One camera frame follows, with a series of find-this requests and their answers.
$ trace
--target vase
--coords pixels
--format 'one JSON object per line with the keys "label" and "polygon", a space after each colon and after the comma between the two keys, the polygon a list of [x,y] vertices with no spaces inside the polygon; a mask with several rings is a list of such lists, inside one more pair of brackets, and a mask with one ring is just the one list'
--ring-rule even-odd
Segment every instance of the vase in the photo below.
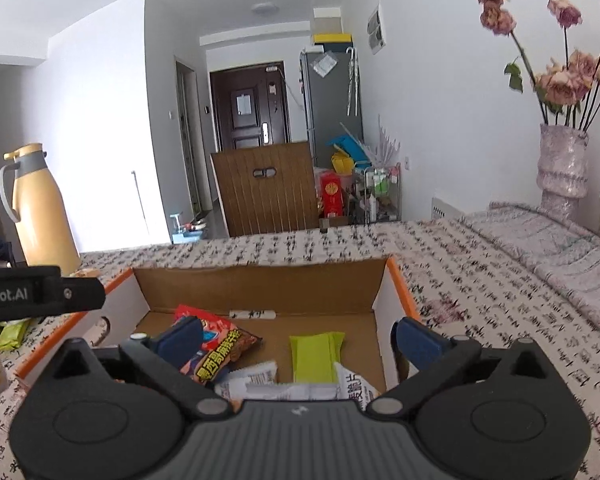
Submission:
{"label": "vase", "polygon": [[589,136],[568,126],[540,126],[540,160],[536,182],[542,189],[541,207],[565,220],[576,221],[578,203],[586,197]]}

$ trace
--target thermos handle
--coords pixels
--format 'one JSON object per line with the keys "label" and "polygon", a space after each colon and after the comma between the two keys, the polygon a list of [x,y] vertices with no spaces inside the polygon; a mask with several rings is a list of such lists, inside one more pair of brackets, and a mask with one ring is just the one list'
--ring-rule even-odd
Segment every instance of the thermos handle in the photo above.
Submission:
{"label": "thermos handle", "polygon": [[4,206],[7,215],[14,224],[20,221],[20,215],[11,207],[11,201],[7,197],[6,190],[4,189],[4,173],[6,171],[15,171],[20,167],[19,162],[13,164],[7,164],[0,168],[0,198],[2,199],[2,205]]}

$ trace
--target yellow thermos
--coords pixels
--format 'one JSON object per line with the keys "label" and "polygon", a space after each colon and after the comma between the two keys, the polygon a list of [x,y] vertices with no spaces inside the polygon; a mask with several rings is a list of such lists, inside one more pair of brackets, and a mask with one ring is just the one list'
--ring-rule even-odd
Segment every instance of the yellow thermos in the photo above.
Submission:
{"label": "yellow thermos", "polygon": [[[45,157],[46,152],[38,142],[5,153],[4,160],[14,160],[0,169],[0,198],[7,215],[16,224],[27,263],[59,266],[62,275],[67,276],[80,266],[80,256],[60,189]],[[15,171],[13,205],[4,187],[7,171]]]}

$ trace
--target open box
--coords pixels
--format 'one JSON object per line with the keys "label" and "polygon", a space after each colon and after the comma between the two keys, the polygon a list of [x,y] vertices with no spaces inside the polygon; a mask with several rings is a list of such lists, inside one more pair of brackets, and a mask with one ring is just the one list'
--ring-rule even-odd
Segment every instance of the open box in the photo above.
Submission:
{"label": "open box", "polygon": [[176,307],[188,304],[223,316],[230,310],[275,311],[275,319],[234,320],[262,338],[235,367],[275,360],[281,383],[293,377],[289,336],[344,332],[343,366],[384,392],[399,382],[391,346],[394,323],[404,316],[418,319],[392,257],[307,266],[134,269],[106,289],[103,309],[74,315],[29,355],[16,370],[21,382],[30,386],[68,337],[108,346],[133,332],[156,336],[172,325]]}

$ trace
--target refrigerator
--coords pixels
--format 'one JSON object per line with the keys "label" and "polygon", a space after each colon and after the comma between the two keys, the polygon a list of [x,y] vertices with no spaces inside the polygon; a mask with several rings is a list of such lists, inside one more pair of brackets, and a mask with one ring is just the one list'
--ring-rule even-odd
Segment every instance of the refrigerator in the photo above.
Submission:
{"label": "refrigerator", "polygon": [[355,88],[351,93],[351,114],[347,115],[350,55],[344,52],[331,52],[331,55],[338,62],[324,78],[312,68],[312,63],[323,54],[303,52],[300,56],[306,129],[314,166],[317,168],[333,167],[331,155],[334,148],[327,146],[327,142],[345,134],[340,123],[344,124],[354,137],[364,140],[360,92],[356,116]]}

